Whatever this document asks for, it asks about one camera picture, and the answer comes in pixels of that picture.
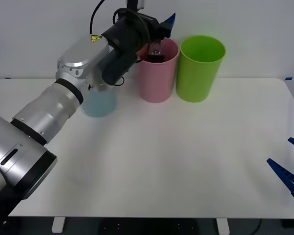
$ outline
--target cable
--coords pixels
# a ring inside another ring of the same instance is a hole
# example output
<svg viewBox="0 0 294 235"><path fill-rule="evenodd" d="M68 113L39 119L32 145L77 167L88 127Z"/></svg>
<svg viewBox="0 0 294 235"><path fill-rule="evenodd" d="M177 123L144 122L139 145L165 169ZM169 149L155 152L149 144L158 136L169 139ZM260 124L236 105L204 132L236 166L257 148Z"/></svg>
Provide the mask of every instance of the cable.
<svg viewBox="0 0 294 235"><path fill-rule="evenodd" d="M124 79L124 77L122 77L122 79L123 79L123 82L122 82L121 84L114 85L114 86L115 86L115 87L120 87L120 86L122 86L122 85L124 84L124 82L125 82L125 79Z"/></svg>
<svg viewBox="0 0 294 235"><path fill-rule="evenodd" d="M256 229L250 234L250 235L255 235L258 230L260 229L261 223L263 222L262 219L259 220L258 226L256 227Z"/></svg>
<svg viewBox="0 0 294 235"><path fill-rule="evenodd" d="M96 12L98 11L98 9L100 8L100 6L103 4L105 0L101 0L98 5L96 6L96 8L94 9L94 12L92 14L92 17L90 18L90 28L89 28L89 34L93 34L93 21L94 21L94 16L96 14Z"/></svg>

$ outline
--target table leg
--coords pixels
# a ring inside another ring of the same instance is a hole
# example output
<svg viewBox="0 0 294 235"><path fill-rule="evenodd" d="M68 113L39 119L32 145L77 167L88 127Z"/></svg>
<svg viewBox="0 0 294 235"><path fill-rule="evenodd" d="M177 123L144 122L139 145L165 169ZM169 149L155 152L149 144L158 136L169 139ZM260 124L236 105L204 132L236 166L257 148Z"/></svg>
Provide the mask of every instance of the table leg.
<svg viewBox="0 0 294 235"><path fill-rule="evenodd" d="M55 217L53 220L52 232L54 234L62 233L64 222L65 222L65 217Z"/></svg>
<svg viewBox="0 0 294 235"><path fill-rule="evenodd" d="M227 219L217 219L217 226L219 235L229 235L230 228Z"/></svg>

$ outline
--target white table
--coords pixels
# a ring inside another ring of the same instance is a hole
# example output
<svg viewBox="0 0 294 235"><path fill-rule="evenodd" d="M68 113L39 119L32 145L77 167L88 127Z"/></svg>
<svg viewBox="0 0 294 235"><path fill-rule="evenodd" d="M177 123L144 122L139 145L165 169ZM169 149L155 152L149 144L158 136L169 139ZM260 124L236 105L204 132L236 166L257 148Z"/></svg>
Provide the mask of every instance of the white table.
<svg viewBox="0 0 294 235"><path fill-rule="evenodd" d="M11 120L51 79L0 80ZM294 218L266 163L294 173L294 99L274 78L220 78L209 97L141 100L132 81L104 118L80 110L47 148L58 163L12 216Z"/></svg>

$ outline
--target black robot arm segment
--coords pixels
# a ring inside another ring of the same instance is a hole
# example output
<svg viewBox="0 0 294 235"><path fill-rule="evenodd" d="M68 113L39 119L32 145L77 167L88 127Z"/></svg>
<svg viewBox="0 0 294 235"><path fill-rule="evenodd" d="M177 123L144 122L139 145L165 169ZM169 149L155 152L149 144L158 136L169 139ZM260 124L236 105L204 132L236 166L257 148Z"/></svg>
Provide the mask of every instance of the black robot arm segment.
<svg viewBox="0 0 294 235"><path fill-rule="evenodd" d="M102 34L117 52L116 59L102 72L104 82L115 85L136 63L137 52L140 49L148 43L171 36L173 24L172 21L159 23L157 19L129 8L118 9L113 16L113 26Z"/></svg>

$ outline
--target plastic cup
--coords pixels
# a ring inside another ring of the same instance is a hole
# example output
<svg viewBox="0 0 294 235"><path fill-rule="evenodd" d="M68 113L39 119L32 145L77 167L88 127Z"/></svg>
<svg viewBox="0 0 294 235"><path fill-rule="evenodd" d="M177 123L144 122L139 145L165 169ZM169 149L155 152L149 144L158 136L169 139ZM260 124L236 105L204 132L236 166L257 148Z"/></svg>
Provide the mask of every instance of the plastic cup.
<svg viewBox="0 0 294 235"><path fill-rule="evenodd" d="M137 65L139 94L147 102L161 103L172 94L179 48L168 38L162 41L163 63L142 61Z"/></svg>
<svg viewBox="0 0 294 235"><path fill-rule="evenodd" d="M225 46L215 38L198 35L186 39L181 46L177 94L188 102L203 101L224 56Z"/></svg>
<svg viewBox="0 0 294 235"><path fill-rule="evenodd" d="M82 103L83 113L92 118L102 118L115 110L117 96L114 89L104 92L91 89L89 96Z"/></svg>

